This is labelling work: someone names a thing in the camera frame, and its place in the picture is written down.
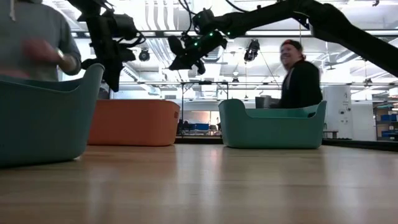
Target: smiling man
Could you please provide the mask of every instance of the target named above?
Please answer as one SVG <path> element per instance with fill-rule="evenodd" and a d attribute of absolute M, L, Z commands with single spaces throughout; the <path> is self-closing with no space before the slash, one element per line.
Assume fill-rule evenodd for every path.
<path fill-rule="evenodd" d="M 282 95 L 273 108 L 303 108 L 322 100 L 319 69 L 305 60 L 302 45 L 286 40 L 280 46 L 280 61 L 287 71 Z"/>

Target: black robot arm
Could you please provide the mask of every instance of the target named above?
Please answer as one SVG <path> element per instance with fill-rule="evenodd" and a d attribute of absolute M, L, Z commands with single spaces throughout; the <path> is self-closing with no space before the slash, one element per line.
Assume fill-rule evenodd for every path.
<path fill-rule="evenodd" d="M 129 48 L 141 44 L 145 37 L 139 32 L 134 21 L 128 15 L 114 14 L 113 6 L 107 0 L 68 0 L 81 12 L 78 21 L 85 21 L 90 33 L 91 44 L 96 58 L 85 60 L 81 67 L 87 69 L 94 63 L 101 63 L 105 67 L 103 80 L 109 87 L 119 91 L 119 76 L 123 69 L 123 62 L 135 60 Z M 133 40 L 131 44 L 121 43 L 122 40 Z"/>
<path fill-rule="evenodd" d="M 294 18 L 311 30 L 315 38 L 340 44 L 398 77 L 398 63 L 392 57 L 398 55 L 396 47 L 355 27 L 331 4 L 314 0 L 285 0 L 254 11 L 232 12 L 218 17 L 204 9 L 193 17 L 195 31 L 202 35 L 199 39 L 185 42 L 183 48 L 176 37 L 169 37 L 170 48 L 176 54 L 170 69 L 189 69 L 193 64 L 203 66 L 200 60 L 203 56 L 220 45 L 226 47 L 227 41 L 219 31 L 233 39 L 253 28 L 288 18 Z"/>

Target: man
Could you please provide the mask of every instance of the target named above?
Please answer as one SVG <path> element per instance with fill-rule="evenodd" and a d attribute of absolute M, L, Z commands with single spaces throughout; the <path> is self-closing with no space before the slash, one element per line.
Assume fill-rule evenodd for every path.
<path fill-rule="evenodd" d="M 58 81 L 80 71 L 81 56 L 65 18 L 42 0 L 0 1 L 0 74 Z"/>
<path fill-rule="evenodd" d="M 272 108 L 303 108 L 322 100 L 319 69 L 305 60 L 302 45 L 286 40 L 280 46 L 280 61 L 287 71 L 278 105 Z"/>

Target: teal bin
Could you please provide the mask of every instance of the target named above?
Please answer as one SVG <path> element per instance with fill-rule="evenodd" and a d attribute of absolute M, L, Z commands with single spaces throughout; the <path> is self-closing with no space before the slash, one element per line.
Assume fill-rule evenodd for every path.
<path fill-rule="evenodd" d="M 81 79 L 40 82 L 0 75 L 0 167 L 69 161 L 82 155 L 104 67 Z"/>
<path fill-rule="evenodd" d="M 232 99 L 218 108 L 228 147 L 317 149 L 322 144 L 326 101 L 299 109 L 246 109 L 242 101 Z"/>

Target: wooden surface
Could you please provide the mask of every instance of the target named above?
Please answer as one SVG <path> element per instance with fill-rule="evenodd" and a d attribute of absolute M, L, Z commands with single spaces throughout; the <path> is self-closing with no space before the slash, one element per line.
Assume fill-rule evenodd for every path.
<path fill-rule="evenodd" d="M 398 154 L 89 147 L 0 170 L 0 223 L 398 223 Z"/>

